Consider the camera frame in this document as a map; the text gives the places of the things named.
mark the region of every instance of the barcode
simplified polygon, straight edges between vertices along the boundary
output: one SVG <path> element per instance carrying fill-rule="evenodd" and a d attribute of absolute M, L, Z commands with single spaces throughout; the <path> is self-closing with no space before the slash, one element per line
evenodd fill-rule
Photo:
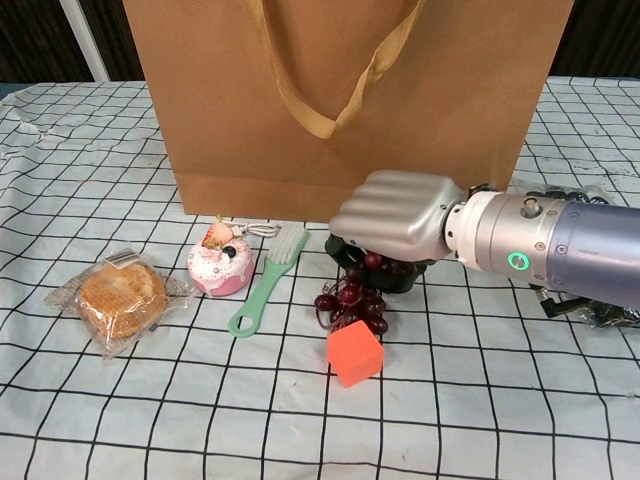
<path fill-rule="evenodd" d="M 125 248 L 124 250 L 121 250 L 118 253 L 105 258 L 105 261 L 109 262 L 118 270 L 122 270 L 123 268 L 128 267 L 133 263 L 139 262 L 140 260 L 140 255 L 138 255 L 130 248 Z"/>

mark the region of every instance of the packaged pastry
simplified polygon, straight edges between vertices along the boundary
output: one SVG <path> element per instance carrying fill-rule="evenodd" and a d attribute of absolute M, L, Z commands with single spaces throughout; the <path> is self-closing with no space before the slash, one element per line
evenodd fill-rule
<path fill-rule="evenodd" d="M 187 285 L 162 277 L 127 248 L 87 268 L 45 302 L 81 317 L 103 353 L 115 356 L 190 298 Z"/>

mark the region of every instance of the grid pattern tablecloth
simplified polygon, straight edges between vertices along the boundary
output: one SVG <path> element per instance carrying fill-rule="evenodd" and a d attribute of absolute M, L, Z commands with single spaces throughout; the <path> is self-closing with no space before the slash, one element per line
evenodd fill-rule
<path fill-rule="evenodd" d="M 640 82 L 550 79 L 517 178 L 640 206 L 639 105 Z M 7 97 L 0 188 L 3 479 L 638 478 L 637 332 L 547 320 L 526 285 L 452 261 L 388 298 L 384 371 L 340 387 L 310 308 L 338 273 L 324 225 L 259 334 L 226 331 L 246 290 L 198 297 L 104 361 L 43 298 L 125 242 L 186 279 L 212 220 L 182 212 L 144 84 Z"/>

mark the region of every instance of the paper bag handle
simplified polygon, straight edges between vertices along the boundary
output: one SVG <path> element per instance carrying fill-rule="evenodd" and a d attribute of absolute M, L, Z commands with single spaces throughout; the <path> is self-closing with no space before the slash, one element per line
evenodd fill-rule
<path fill-rule="evenodd" d="M 373 57 L 371 57 L 369 65 L 367 65 L 367 68 L 365 68 L 360 75 L 349 102 L 338 114 L 338 117 L 333 120 L 322 115 L 302 99 L 293 87 L 292 82 L 281 72 L 281 70 L 284 69 L 279 68 L 276 64 L 267 19 L 264 13 L 263 0 L 245 0 L 247 10 L 258 31 L 260 43 L 271 64 L 280 96 L 296 120 L 313 135 L 322 139 L 330 138 L 336 130 L 349 123 L 349 121 L 358 114 L 362 108 L 362 99 L 365 90 L 380 80 L 382 75 L 395 63 L 411 30 L 413 30 L 415 21 L 424 3 L 425 0 L 417 0 L 416 6 L 407 17 L 378 45 L 373 53 Z"/>

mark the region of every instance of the black curtain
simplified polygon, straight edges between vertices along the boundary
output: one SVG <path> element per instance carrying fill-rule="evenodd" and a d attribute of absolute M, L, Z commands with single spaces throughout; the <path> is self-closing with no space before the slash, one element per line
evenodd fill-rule
<path fill-rule="evenodd" d="M 80 0 L 80 4 L 109 78 L 144 80 L 122 0 Z M 158 0 L 158 8 L 162 8 L 162 0 Z"/>
<path fill-rule="evenodd" d="M 109 76 L 143 80 L 122 0 L 80 3 Z M 549 73 L 640 78 L 640 0 L 575 0 Z M 57 0 L 0 0 L 0 82 L 91 79 Z"/>
<path fill-rule="evenodd" d="M 0 82 L 92 79 L 60 2 L 0 1 Z"/>
<path fill-rule="evenodd" d="M 640 78 L 640 0 L 575 0 L 550 73 Z"/>

